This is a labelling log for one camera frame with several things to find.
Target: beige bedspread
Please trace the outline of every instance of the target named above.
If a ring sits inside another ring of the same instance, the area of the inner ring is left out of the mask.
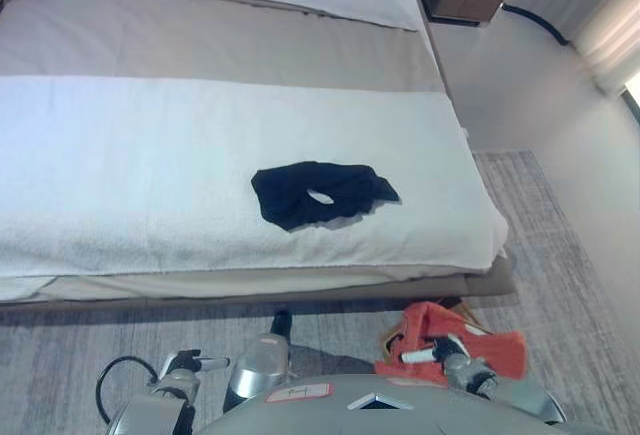
[[[10,0],[0,75],[19,74],[443,91],[419,32],[224,0]]]

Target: hole in cloth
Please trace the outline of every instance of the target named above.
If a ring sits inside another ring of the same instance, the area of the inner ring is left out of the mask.
[[[333,205],[334,203],[333,198],[331,198],[329,195],[325,195],[324,193],[316,192],[315,190],[311,190],[310,188],[307,189],[307,193],[311,198],[317,200],[323,205]]]

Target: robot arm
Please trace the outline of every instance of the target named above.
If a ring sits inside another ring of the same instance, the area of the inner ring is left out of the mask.
[[[191,435],[200,380],[196,373],[229,365],[227,358],[199,358],[200,350],[170,354],[160,380],[133,397],[113,418],[107,435]]]

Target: black wire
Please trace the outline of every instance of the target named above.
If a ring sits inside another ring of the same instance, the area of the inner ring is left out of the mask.
[[[149,384],[158,382],[158,374],[153,369],[153,367],[148,362],[144,361],[141,358],[134,357],[133,355],[118,357],[114,361],[112,361],[109,365],[107,365],[105,369],[102,371],[102,373],[100,374],[100,376],[98,377],[98,381],[96,382],[96,405],[98,406],[98,412],[100,412],[100,416],[102,417],[102,420],[104,420],[104,423],[106,423],[107,425],[111,423],[111,419],[109,418],[109,415],[107,415],[107,412],[104,409],[104,405],[102,404],[102,384],[104,383],[104,379],[109,373],[109,371],[111,371],[113,367],[115,367],[117,364],[121,362],[139,363],[144,368],[146,368],[147,371],[151,374],[151,378],[149,379]]]

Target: orange towel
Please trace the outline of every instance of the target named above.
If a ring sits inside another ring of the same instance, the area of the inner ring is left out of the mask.
[[[435,303],[414,303],[404,311],[400,336],[391,345],[390,362],[376,362],[376,373],[420,378],[446,386],[447,379],[440,363],[405,364],[400,355],[432,348],[433,343],[429,339],[446,338],[451,333],[460,338],[473,358],[484,358],[498,375],[514,379],[524,377],[527,351],[522,333],[477,335],[467,329],[468,324],[460,315]]]

